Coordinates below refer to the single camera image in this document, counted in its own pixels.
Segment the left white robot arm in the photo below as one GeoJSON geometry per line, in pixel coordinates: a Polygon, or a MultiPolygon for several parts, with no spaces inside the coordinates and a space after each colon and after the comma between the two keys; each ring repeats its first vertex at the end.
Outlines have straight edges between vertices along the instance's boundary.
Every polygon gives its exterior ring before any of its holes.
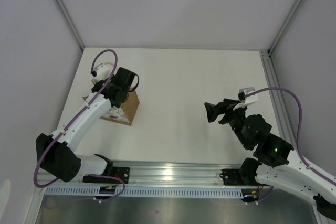
{"type": "Polygon", "coordinates": [[[110,183],[115,174],[113,162],[99,154],[76,155],[75,151],[90,128],[111,108],[120,108],[136,90],[139,76],[120,67],[116,74],[100,79],[74,117],[49,135],[36,139],[37,168],[52,174],[56,180],[70,182],[83,176],[85,183],[110,183]]]}

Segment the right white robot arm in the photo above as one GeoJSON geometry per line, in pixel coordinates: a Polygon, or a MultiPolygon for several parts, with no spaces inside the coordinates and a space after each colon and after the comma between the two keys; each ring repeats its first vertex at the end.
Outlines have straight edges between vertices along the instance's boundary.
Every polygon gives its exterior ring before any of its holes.
{"type": "Polygon", "coordinates": [[[207,120],[228,124],[243,148],[253,151],[239,169],[243,185],[264,184],[291,193],[317,208],[318,213],[335,220],[335,179],[325,172],[313,172],[294,146],[271,133],[271,125],[260,114],[247,116],[237,100],[205,103],[207,120]]]}

